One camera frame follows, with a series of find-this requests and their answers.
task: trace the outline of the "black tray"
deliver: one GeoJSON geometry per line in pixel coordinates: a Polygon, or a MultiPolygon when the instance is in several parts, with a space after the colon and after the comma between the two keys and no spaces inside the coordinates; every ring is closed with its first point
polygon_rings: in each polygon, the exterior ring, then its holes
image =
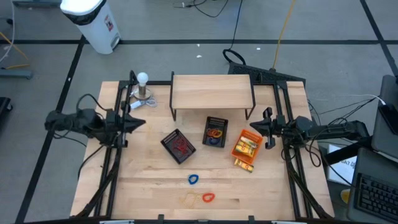
{"type": "Polygon", "coordinates": [[[170,133],[166,138],[161,140],[162,145],[168,150],[170,155],[174,158],[174,160],[181,164],[183,161],[188,159],[196,149],[192,146],[192,144],[186,139],[186,137],[180,132],[180,130],[176,129],[172,133],[170,133]],[[177,147],[174,146],[176,140],[181,139],[186,142],[186,151],[180,151],[177,147]]]}
{"type": "Polygon", "coordinates": [[[224,147],[225,146],[225,139],[226,139],[226,129],[228,127],[228,120],[222,118],[214,118],[214,117],[207,117],[205,133],[203,134],[203,144],[208,146],[214,147],[224,147]],[[210,144],[209,136],[207,136],[207,129],[219,129],[223,132],[223,135],[220,137],[220,141],[217,144],[210,144]]]}

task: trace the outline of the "wooden board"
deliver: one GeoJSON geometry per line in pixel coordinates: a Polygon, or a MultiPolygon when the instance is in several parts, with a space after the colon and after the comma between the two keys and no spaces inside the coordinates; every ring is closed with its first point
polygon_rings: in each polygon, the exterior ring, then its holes
{"type": "Polygon", "coordinates": [[[249,75],[174,75],[173,109],[253,107],[249,75]]]}
{"type": "MultiPolygon", "coordinates": [[[[113,108],[117,86],[117,82],[103,82],[99,102],[105,108],[113,108]]],[[[294,116],[310,118],[303,84],[288,82],[288,87],[294,116]]],[[[243,128],[255,131],[249,126],[250,122],[261,120],[262,112],[268,106],[276,111],[270,86],[254,87],[257,106],[249,121],[245,120],[242,110],[180,110],[174,122],[169,108],[170,86],[148,88],[154,92],[158,106],[144,106],[131,112],[133,117],[147,122],[127,135],[129,147],[123,149],[112,218],[157,219],[158,214],[164,214],[165,219],[176,220],[247,220],[248,215],[254,215],[256,220],[294,219],[286,166],[280,158],[281,140],[276,138],[276,147],[271,150],[261,146],[253,173],[234,166],[234,158],[230,154],[243,128]],[[201,143],[207,116],[229,120],[225,148],[201,143]],[[176,128],[197,149],[181,165],[160,143],[176,128]],[[190,174],[199,175],[197,184],[188,183],[190,174]],[[192,195],[187,198],[188,205],[182,202],[188,192],[213,192],[216,198],[211,203],[204,203],[199,198],[190,207],[192,195]]],[[[90,139],[86,157],[97,148],[98,142],[90,139]]],[[[104,152],[101,151],[82,169],[71,215],[77,214],[97,190],[104,152]]],[[[333,216],[322,166],[314,167],[304,149],[302,159],[309,190],[326,212],[333,216]]],[[[299,201],[301,214],[305,216],[301,196],[299,201]]]]}

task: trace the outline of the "paper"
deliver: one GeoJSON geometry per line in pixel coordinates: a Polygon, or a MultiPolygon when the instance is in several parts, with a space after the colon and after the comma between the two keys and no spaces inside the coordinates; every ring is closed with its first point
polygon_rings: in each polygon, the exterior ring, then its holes
{"type": "MultiPolygon", "coordinates": [[[[340,147],[329,145],[328,153],[334,152],[341,149],[340,147]]],[[[355,163],[356,163],[356,156],[351,157],[349,159],[340,161],[336,164],[331,165],[334,170],[337,171],[344,179],[348,182],[352,183],[354,177],[354,170],[355,170],[355,163]]],[[[333,171],[330,167],[328,167],[328,180],[348,185],[342,178],[340,178],[335,171],[333,171]]]]}

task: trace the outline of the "keyboard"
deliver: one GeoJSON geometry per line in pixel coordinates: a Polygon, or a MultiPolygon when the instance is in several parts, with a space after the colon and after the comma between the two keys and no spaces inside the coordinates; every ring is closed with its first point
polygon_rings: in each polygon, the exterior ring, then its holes
{"type": "Polygon", "coordinates": [[[294,77],[291,75],[285,75],[275,71],[264,70],[261,68],[251,67],[247,65],[241,65],[238,63],[231,62],[229,65],[228,74],[249,74],[253,80],[259,82],[261,81],[300,81],[304,83],[305,79],[294,77]]]}
{"type": "Polygon", "coordinates": [[[356,209],[398,223],[398,186],[359,173],[354,201],[356,209]]]}

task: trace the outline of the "gray floor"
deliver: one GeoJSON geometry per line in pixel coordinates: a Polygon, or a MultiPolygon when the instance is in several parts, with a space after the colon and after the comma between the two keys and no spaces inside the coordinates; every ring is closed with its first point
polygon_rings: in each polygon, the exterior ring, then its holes
{"type": "MultiPolygon", "coordinates": [[[[174,9],[174,1],[109,1],[122,36],[126,40],[230,39],[239,1],[230,0],[217,19],[195,9],[174,9]]],[[[395,0],[367,0],[385,39],[398,39],[395,0]]],[[[204,10],[216,12],[223,1],[209,1],[204,10]]],[[[244,1],[237,39],[277,39],[290,1],[244,1]]],[[[11,15],[8,0],[0,0],[0,17],[11,15]]],[[[11,36],[5,23],[0,31],[11,36]]],[[[16,9],[16,39],[58,40],[80,38],[78,29],[59,9],[16,9]]],[[[284,39],[376,40],[359,1],[297,1],[284,39]]],[[[5,46],[0,46],[0,55],[5,46]]],[[[12,223],[21,205],[27,184],[39,156],[44,137],[44,119],[55,109],[77,45],[19,45],[30,58],[32,80],[0,79],[0,96],[10,97],[14,111],[0,133],[0,223],[12,223]]],[[[102,81],[127,79],[130,69],[147,72],[150,80],[169,80],[177,74],[224,74],[229,65],[221,52],[229,45],[120,45],[111,55],[97,54],[85,45],[65,102],[71,113],[84,93],[97,96],[102,81]]],[[[236,44],[248,65],[268,69],[276,45],[236,44]]],[[[398,45],[389,45],[398,57],[398,45]]],[[[16,51],[1,64],[25,63],[16,51]]],[[[277,71],[307,79],[307,95],[316,110],[347,105],[365,98],[347,95],[378,95],[381,77],[392,74],[380,45],[282,45],[277,71]]],[[[87,100],[84,106],[93,106],[87,100]]],[[[328,123],[350,109],[321,116],[328,123]]],[[[351,120],[364,121],[371,133],[376,103],[364,107],[351,120]]],[[[77,134],[71,137],[86,142],[77,134]]],[[[76,173],[84,147],[68,140],[53,141],[26,221],[67,218],[76,188],[76,173]]],[[[339,186],[330,185],[336,214],[339,186]]]]}

